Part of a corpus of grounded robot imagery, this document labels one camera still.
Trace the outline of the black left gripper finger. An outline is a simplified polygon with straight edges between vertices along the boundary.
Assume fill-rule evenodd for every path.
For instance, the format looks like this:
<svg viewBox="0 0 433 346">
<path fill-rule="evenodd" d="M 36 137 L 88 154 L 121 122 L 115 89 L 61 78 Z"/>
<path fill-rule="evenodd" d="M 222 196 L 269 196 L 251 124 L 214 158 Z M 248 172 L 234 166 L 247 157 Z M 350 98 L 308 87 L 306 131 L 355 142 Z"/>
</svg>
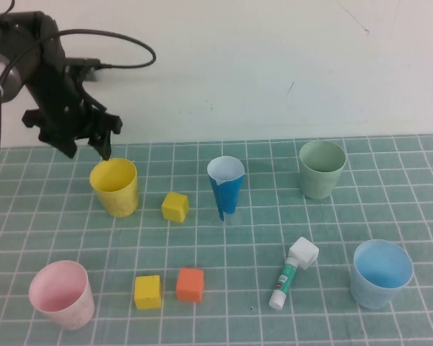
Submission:
<svg viewBox="0 0 433 346">
<path fill-rule="evenodd" d="M 57 149 L 70 159 L 73 159 L 76 154 L 77 146 L 74 140 L 58 139 Z"/>
<path fill-rule="evenodd" d="M 110 130 L 96 133 L 90 136 L 88 141 L 88 144 L 92 146 L 105 161 L 110 159 L 112 153 L 110 134 Z"/>
</svg>

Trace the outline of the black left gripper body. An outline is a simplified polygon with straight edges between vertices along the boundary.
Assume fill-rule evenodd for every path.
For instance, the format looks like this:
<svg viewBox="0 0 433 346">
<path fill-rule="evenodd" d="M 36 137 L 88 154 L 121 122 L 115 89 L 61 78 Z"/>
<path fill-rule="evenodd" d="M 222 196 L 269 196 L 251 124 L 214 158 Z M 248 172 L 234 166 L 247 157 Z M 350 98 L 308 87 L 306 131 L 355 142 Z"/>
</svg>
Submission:
<svg viewBox="0 0 433 346">
<path fill-rule="evenodd" d="M 21 77 L 38 109 L 25 112 L 22 122 L 40 129 L 39 140 L 77 140 L 110 130 L 119 134 L 122 120 L 85 92 L 82 84 L 91 70 L 104 68 L 96 58 L 68 58 L 56 21 L 42 12 L 21 14 L 29 50 L 21 57 Z"/>
</svg>

